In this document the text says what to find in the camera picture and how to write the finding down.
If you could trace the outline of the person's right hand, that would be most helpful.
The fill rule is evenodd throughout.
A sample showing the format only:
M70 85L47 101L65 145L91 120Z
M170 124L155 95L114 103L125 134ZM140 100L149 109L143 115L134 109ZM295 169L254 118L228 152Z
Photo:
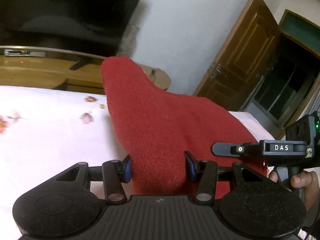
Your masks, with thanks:
M319 207L319 179L315 171L303 171L290 180L291 186L286 189L303 189L302 201L309 213L317 213Z

